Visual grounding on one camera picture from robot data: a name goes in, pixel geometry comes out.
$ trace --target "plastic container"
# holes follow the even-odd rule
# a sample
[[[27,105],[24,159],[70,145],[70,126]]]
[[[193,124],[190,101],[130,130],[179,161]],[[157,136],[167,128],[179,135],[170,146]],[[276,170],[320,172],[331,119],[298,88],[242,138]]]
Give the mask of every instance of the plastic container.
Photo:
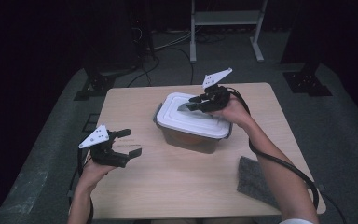
[[[168,144],[202,153],[214,153],[217,142],[231,134],[232,124],[200,111],[178,110],[191,97],[194,95],[181,92],[169,94],[158,108],[155,122],[163,131]]]

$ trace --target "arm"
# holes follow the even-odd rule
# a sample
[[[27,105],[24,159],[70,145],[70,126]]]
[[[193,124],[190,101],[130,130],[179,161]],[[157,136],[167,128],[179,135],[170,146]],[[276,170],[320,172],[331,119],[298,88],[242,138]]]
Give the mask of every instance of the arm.
[[[260,151],[281,160],[290,160],[269,140],[255,120],[246,112],[241,102],[231,95],[226,108],[213,112],[236,123],[249,135],[253,145]],[[264,177],[282,211],[282,220],[301,218],[319,223],[310,195],[301,178],[273,161],[257,156]]]
[[[87,222],[91,209],[92,191],[97,187],[98,182],[115,168],[94,163],[92,159],[87,162],[75,189],[68,224]]]

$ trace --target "table top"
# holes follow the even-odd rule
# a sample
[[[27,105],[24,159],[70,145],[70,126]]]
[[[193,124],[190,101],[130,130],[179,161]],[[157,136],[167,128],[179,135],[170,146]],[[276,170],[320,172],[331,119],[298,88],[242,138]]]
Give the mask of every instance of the table top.
[[[239,91],[253,118],[272,142],[304,174],[310,170],[268,83],[224,84]],[[256,158],[246,132],[233,125],[228,139],[212,154],[168,145],[153,117],[172,92],[203,93],[200,85],[112,89],[105,98],[98,125],[110,131],[131,129],[113,150],[141,146],[143,154],[110,172],[92,192],[94,218],[155,219],[179,217],[242,217],[279,215],[265,203],[237,192],[240,157]],[[318,213],[325,211],[320,200]]]

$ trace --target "white lid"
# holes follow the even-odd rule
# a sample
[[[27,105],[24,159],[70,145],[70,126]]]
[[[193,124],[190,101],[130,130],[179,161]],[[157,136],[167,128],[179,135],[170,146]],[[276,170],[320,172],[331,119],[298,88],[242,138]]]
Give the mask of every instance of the white lid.
[[[165,128],[215,139],[228,136],[231,124],[225,119],[200,111],[178,111],[180,105],[188,103],[194,96],[181,92],[169,94],[157,114],[157,123]]]

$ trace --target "sleeve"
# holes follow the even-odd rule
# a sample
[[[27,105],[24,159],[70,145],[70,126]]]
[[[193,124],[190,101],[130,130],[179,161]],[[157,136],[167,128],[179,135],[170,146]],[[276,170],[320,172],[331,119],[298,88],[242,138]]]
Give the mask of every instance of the sleeve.
[[[312,223],[304,219],[291,218],[281,222],[280,224],[312,224]]]

